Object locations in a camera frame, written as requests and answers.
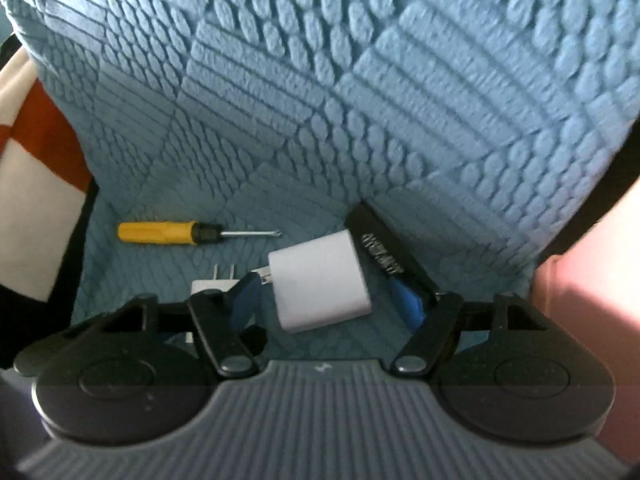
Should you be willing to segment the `yellow handle screwdriver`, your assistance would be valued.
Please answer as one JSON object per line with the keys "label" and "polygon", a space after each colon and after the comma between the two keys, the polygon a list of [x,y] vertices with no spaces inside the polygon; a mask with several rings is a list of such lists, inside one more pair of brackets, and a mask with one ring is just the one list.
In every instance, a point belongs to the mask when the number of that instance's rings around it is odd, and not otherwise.
{"label": "yellow handle screwdriver", "polygon": [[213,245],[242,237],[280,237],[279,230],[229,231],[205,222],[122,222],[117,228],[121,242],[152,245]]}

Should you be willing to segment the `large white charger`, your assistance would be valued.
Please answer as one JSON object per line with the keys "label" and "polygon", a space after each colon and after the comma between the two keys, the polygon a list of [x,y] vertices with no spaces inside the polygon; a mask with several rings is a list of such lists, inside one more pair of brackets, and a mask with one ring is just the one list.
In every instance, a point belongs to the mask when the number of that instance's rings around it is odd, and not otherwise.
{"label": "large white charger", "polygon": [[268,264],[256,273],[272,286],[279,323],[290,334],[372,312],[355,243],[346,230],[270,252]]}

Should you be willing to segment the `small white charger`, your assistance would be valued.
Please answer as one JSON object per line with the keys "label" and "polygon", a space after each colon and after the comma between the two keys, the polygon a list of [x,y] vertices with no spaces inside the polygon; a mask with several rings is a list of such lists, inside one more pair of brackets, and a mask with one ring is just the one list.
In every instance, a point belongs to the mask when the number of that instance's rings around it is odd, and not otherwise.
{"label": "small white charger", "polygon": [[206,290],[218,290],[218,292],[228,292],[236,284],[238,279],[235,277],[236,264],[232,263],[228,274],[220,273],[220,265],[216,263],[213,268],[213,274],[210,278],[201,278],[191,283],[190,295],[206,292]]}

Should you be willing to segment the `pink cardboard box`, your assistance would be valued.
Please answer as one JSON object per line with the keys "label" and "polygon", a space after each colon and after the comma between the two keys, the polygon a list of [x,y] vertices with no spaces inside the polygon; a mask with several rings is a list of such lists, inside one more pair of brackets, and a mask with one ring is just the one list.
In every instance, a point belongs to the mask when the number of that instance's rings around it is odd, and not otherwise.
{"label": "pink cardboard box", "polygon": [[600,441],[639,459],[639,187],[535,273],[532,303],[605,362],[616,383]]}

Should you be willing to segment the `red white black blanket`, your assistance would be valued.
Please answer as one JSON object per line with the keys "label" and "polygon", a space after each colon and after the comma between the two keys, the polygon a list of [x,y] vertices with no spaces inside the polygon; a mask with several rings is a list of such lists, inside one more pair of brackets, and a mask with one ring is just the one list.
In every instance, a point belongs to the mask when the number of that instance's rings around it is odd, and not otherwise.
{"label": "red white black blanket", "polygon": [[1,285],[49,299],[91,174],[78,137],[19,48],[1,70]]}

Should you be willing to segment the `black rectangular stick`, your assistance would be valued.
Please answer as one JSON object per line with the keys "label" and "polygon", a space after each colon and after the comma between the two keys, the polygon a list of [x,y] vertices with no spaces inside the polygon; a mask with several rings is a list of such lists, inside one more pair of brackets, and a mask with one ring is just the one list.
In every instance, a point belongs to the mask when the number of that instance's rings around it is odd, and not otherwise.
{"label": "black rectangular stick", "polygon": [[345,226],[383,274],[396,278],[427,301],[436,299],[436,283],[369,204],[360,202],[352,208],[346,216]]}

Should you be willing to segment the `blue textured sofa cover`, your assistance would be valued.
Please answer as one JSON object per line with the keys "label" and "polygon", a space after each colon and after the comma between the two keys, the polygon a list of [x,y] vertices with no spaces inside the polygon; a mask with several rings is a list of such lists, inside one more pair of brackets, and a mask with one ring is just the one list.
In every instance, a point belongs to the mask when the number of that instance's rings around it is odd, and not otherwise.
{"label": "blue textured sofa cover", "polygon": [[[339,231],[367,202],[443,288],[527,292],[639,113],[639,0],[2,0],[99,193],[73,319]],[[122,222],[279,230],[213,245]]]}

